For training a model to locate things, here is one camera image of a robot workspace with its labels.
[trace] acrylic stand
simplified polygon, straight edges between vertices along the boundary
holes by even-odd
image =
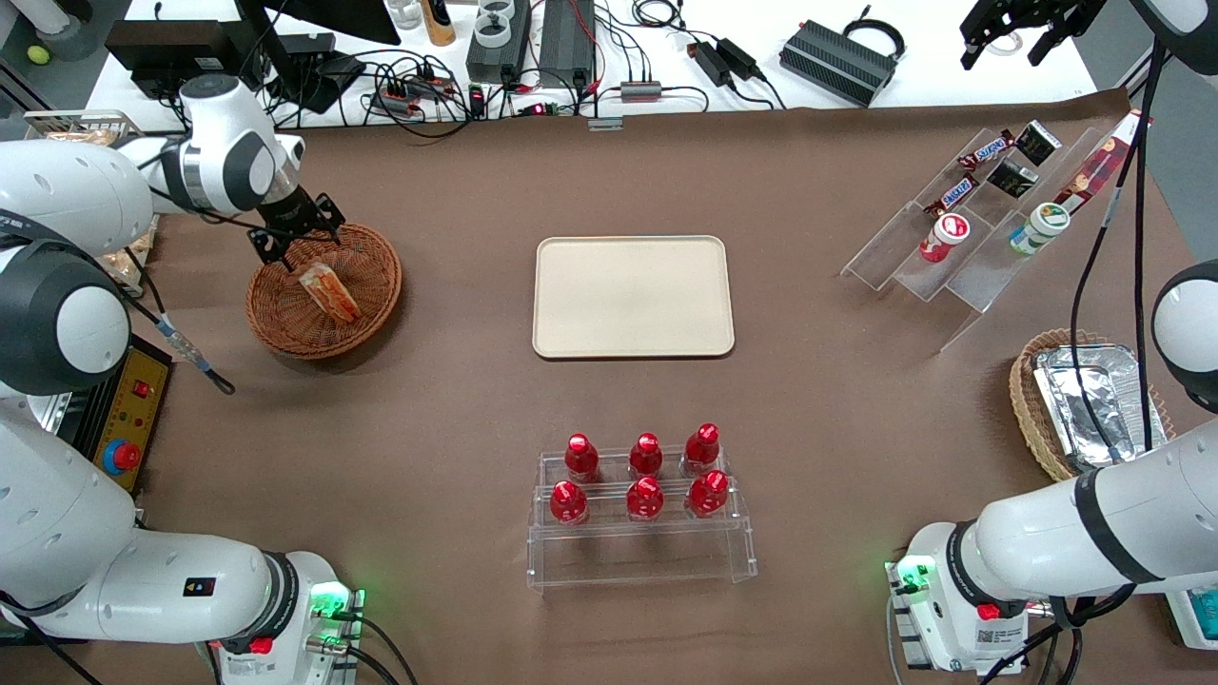
[[[626,516],[631,485],[628,450],[600,451],[600,483],[581,485],[588,496],[587,523],[563,525],[549,511],[554,484],[566,480],[563,452],[541,455],[532,511],[529,516],[529,586],[551,587],[633,585],[672,580],[748,580],[758,574],[753,553],[753,525],[736,478],[731,478],[727,505],[710,518],[691,518],[685,496],[693,479],[682,478],[682,446],[663,447],[658,480],[664,509],[648,523]],[[716,467],[731,477],[727,451]]]
[[[978,167],[972,176],[980,186],[951,210],[968,219],[968,238],[952,247],[942,262],[923,260],[918,245],[934,225],[934,217],[923,208],[963,178],[966,169],[956,162],[956,157],[973,152],[998,137],[994,130],[982,129],[842,269],[843,274],[853,273],[873,290],[895,280],[923,302],[929,302],[946,289],[968,305],[968,317],[939,349],[940,352],[980,319],[1032,258],[1011,247],[1011,233],[1023,225],[1028,213],[1038,205],[1054,200],[1102,139],[1097,129],[1089,128],[1073,145],[1062,145],[1040,167],[1015,149]],[[1007,157],[1040,176],[1021,197],[1012,197],[985,180]]]

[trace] round wicker basket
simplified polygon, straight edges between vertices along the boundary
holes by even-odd
[[[402,293],[397,251],[381,234],[354,223],[343,224],[339,238],[342,245],[294,241],[287,261],[296,273],[273,263],[253,274],[245,316],[263,345],[298,360],[323,360],[362,345],[389,321]],[[297,278],[313,262],[333,268],[354,297],[363,312],[354,323],[336,323],[304,291]]]
[[[1107,339],[1079,330],[1078,344],[1089,342],[1107,342]],[[1049,410],[1045,408],[1045,403],[1040,399],[1037,380],[1032,375],[1032,358],[1041,350],[1061,347],[1062,345],[1069,345],[1069,330],[1065,328],[1046,330],[1033,338],[1011,364],[1010,378],[1011,406],[1015,408],[1015,418],[1019,422],[1023,439],[1028,444],[1028,449],[1032,450],[1032,455],[1037,457],[1040,468],[1057,481],[1074,478],[1078,473],[1071,468],[1061,445],[1057,444],[1057,431],[1049,417]],[[1172,419],[1167,416],[1163,399],[1155,391],[1153,385],[1150,386],[1150,396],[1151,401],[1155,402],[1155,408],[1158,410],[1160,419],[1163,422],[1163,431],[1169,439],[1175,438],[1175,429],[1172,427]]]

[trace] red bottle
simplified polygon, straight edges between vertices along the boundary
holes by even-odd
[[[663,463],[660,439],[650,433],[639,435],[638,441],[630,449],[630,477],[637,480],[644,475],[655,475],[660,473]]]
[[[600,455],[582,433],[576,433],[566,441],[566,472],[575,483],[599,483],[600,481]]]
[[[655,520],[664,508],[664,490],[650,475],[639,478],[630,490],[626,491],[626,514],[630,520],[648,522]]]
[[[686,513],[692,518],[710,518],[727,503],[727,474],[713,470],[699,477],[686,494]]]
[[[588,520],[588,496],[579,485],[559,480],[549,496],[549,513],[563,525],[580,525]]]
[[[681,475],[695,478],[709,472],[719,458],[719,427],[704,423],[697,433],[686,440],[686,451],[681,455]]]

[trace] red emergency stop button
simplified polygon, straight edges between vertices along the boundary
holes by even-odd
[[[994,605],[982,605],[977,607],[977,616],[982,620],[994,620],[996,618],[1002,617],[1002,609],[998,608]]]
[[[119,470],[132,470],[140,466],[140,447],[132,442],[124,442],[114,449],[114,467]]]

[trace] snickers bar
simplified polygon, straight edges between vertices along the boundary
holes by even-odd
[[[1011,132],[1004,128],[1002,135],[987,143],[985,146],[982,147],[980,150],[971,155],[965,155],[963,157],[960,157],[956,161],[960,162],[960,166],[965,167],[968,171],[977,171],[977,167],[994,158],[994,155],[998,155],[1002,150],[1006,150],[1007,147],[1011,147],[1013,145],[1015,145],[1015,135],[1011,135]]]
[[[973,190],[977,190],[977,180],[971,174],[966,173],[965,178],[960,183],[951,186],[951,190],[944,193],[943,197],[939,197],[922,211],[934,217],[942,217],[948,213],[951,207],[959,205],[960,201],[967,197]]]

